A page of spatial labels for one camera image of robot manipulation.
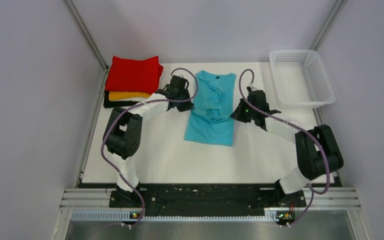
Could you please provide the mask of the turquoise t-shirt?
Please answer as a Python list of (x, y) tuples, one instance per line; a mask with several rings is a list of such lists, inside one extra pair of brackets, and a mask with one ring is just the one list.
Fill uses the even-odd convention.
[(208, 145), (233, 146), (233, 113), (236, 74), (195, 74), (198, 86), (193, 98), (184, 140)]

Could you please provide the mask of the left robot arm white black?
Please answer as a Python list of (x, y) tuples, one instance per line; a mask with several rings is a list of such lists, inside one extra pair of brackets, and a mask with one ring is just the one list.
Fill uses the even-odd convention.
[(194, 105), (188, 90), (189, 85), (187, 79), (174, 75), (169, 84), (144, 101), (127, 109), (115, 107), (112, 110), (101, 145), (101, 155), (118, 174), (115, 190), (110, 195), (109, 207), (144, 207), (135, 163), (143, 124), (171, 109), (179, 112), (192, 110)]

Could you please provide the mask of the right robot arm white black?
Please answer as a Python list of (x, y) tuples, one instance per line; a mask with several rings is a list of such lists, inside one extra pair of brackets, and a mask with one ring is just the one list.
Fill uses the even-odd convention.
[(278, 135), (295, 145), (297, 166), (274, 183), (273, 200), (279, 206), (287, 206), (294, 194), (313, 180), (330, 174), (344, 166), (344, 159), (330, 126), (312, 126), (286, 118), (281, 111), (270, 109), (263, 90), (247, 87), (231, 118), (253, 122), (260, 129)]

